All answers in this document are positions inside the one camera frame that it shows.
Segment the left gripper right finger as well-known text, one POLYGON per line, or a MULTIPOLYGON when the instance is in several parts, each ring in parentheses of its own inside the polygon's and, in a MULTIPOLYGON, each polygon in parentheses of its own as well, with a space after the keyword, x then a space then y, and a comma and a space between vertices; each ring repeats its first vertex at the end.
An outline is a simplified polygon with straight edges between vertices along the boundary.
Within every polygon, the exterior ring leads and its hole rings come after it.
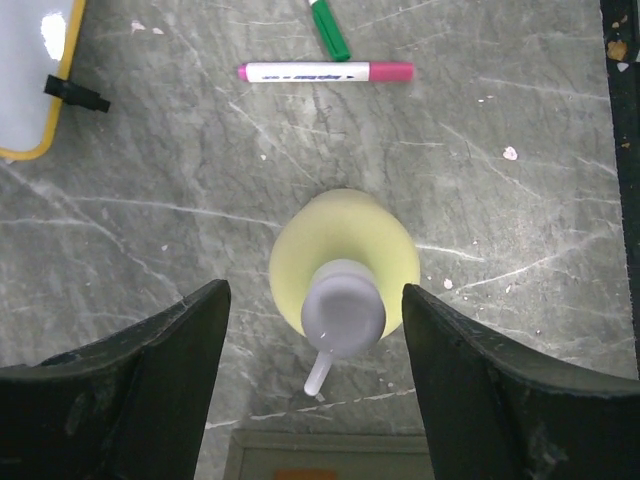
POLYGON ((416 285, 412 376, 438 479, 635 479, 639 384, 529 348, 416 285))

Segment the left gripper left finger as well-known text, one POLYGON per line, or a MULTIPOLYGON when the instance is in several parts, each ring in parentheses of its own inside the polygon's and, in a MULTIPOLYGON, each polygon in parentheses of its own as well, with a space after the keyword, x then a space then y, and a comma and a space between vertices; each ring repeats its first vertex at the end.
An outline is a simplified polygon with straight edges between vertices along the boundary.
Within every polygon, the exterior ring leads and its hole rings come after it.
POLYGON ((5 479, 191 479, 231 291, 214 280, 99 341, 1 371, 5 479))

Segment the olive canvas bag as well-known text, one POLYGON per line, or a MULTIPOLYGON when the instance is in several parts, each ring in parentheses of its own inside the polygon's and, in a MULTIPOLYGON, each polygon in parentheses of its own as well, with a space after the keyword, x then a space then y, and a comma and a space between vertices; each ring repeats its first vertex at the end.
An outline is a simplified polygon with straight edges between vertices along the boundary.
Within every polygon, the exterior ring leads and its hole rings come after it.
POLYGON ((426 439, 235 430, 226 479, 433 479, 426 439))

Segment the yellow pump bottle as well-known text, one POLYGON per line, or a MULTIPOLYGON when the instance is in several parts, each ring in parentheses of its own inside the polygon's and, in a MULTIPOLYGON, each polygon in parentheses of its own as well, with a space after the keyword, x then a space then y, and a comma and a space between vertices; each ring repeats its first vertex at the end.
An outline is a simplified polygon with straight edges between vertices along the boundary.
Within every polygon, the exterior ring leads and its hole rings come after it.
POLYGON ((307 395, 319 393, 336 360, 402 324, 403 289, 419 280, 414 241, 367 193, 327 191, 290 220, 271 251, 269 285, 284 320, 317 352, 307 395))

